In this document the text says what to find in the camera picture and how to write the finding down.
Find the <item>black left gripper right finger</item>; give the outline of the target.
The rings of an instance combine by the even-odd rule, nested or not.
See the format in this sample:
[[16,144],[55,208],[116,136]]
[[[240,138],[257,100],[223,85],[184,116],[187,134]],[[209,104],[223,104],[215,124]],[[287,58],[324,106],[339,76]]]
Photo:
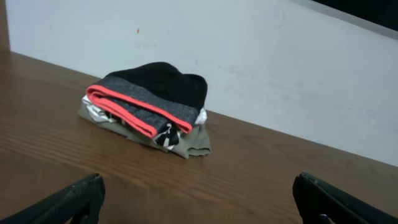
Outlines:
[[303,224],[397,224],[396,217],[306,172],[295,178],[292,190]]

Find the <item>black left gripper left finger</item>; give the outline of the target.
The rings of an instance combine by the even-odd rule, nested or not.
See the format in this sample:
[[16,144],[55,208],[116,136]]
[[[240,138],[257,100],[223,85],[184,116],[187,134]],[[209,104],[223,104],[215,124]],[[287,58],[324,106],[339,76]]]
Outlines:
[[1,220],[1,224],[97,224],[104,197],[102,176],[91,174]]

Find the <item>black pants with red waistband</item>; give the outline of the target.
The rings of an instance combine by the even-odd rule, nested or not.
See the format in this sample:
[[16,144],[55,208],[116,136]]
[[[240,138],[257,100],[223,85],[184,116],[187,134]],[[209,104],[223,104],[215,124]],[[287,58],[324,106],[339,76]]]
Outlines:
[[97,107],[153,138],[171,125],[190,133],[204,107],[208,85],[166,62],[111,72],[86,89]]

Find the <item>white shirt with black print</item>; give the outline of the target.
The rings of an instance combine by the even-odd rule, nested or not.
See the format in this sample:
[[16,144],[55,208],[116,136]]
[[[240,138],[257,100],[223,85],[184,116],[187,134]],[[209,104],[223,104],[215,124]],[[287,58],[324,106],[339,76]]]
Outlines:
[[[82,112],[87,112],[88,117],[92,119],[96,124],[120,124],[124,128],[131,127],[129,124],[127,124],[121,118],[118,118],[116,115],[112,115],[104,109],[101,109],[94,105],[86,95],[81,99],[80,109],[82,110]],[[168,122],[163,128],[160,129],[160,133],[156,134],[155,137],[152,138],[152,140],[157,145],[160,145],[168,150],[172,150],[172,148],[179,143],[181,135],[182,132],[178,131],[171,122]]]

